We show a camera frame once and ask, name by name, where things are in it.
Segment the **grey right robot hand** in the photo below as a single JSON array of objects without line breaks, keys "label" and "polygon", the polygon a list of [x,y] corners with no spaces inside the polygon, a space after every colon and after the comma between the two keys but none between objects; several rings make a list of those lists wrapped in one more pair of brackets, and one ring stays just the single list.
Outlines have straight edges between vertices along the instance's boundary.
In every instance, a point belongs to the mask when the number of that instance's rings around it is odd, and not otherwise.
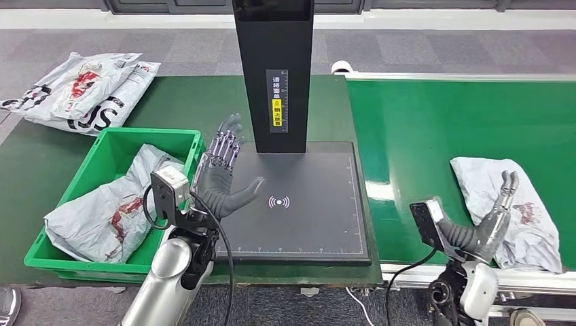
[{"label": "grey right robot hand", "polygon": [[516,171],[504,170],[501,176],[503,182],[493,207],[480,224],[475,226],[480,241],[476,255],[486,263],[494,257],[504,240],[511,221],[510,208],[520,182]]}]

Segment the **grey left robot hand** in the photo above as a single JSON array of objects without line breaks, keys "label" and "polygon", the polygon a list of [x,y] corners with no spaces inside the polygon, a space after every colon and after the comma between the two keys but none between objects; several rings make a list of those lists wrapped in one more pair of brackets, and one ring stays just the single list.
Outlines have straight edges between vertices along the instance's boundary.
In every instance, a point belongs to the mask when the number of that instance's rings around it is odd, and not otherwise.
[{"label": "grey left robot hand", "polygon": [[194,176],[192,191],[199,195],[218,219],[227,217],[254,201],[266,182],[264,177],[256,177],[248,186],[231,192],[234,165],[241,147],[246,142],[240,135],[241,130],[239,113],[226,118],[202,154]]}]

